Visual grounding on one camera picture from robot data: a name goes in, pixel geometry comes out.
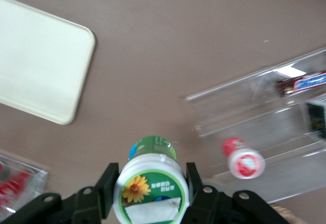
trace white container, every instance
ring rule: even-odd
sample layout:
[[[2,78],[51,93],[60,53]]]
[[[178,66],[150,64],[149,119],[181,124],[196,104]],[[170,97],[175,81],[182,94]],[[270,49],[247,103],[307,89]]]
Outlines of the white container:
[[[233,176],[239,179],[252,179],[260,176],[265,169],[265,160],[258,151],[248,148],[241,138],[233,137],[222,146],[228,157],[228,167]]]
[[[182,169],[166,154],[133,157],[115,185],[113,208],[122,224],[180,223],[188,206],[189,190]]]

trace sunflower illustration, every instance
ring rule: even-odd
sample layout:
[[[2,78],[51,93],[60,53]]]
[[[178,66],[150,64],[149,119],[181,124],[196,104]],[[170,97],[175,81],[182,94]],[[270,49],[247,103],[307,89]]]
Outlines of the sunflower illustration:
[[[127,184],[122,193],[122,197],[127,199],[128,203],[131,203],[132,201],[134,203],[141,202],[144,199],[144,195],[149,195],[151,191],[146,182],[147,179],[145,177],[135,177]]]

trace gray tabletop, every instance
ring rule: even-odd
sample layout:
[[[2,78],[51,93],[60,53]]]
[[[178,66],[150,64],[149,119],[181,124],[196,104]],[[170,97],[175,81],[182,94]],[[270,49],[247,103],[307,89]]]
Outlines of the gray tabletop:
[[[326,0],[17,0],[88,27],[96,48],[66,126],[0,104],[0,148],[44,165],[64,198],[120,168],[147,135],[174,143],[205,175],[185,96],[326,46]],[[325,189],[281,204],[324,223]],[[118,223],[113,211],[105,223]]]

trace transparent container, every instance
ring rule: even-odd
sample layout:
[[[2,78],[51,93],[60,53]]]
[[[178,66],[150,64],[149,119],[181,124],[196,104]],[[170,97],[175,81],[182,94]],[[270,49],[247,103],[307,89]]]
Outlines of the transparent container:
[[[40,195],[48,172],[0,154],[0,221]]]
[[[325,97],[326,85],[282,97],[276,82],[291,76],[282,73],[285,67],[307,74],[326,71],[326,48],[186,98],[203,146],[211,147],[207,181],[228,195],[247,189],[275,202],[326,186],[326,141],[311,130],[306,106],[307,100]],[[264,157],[259,177],[231,174],[221,150],[231,137],[243,138]]]

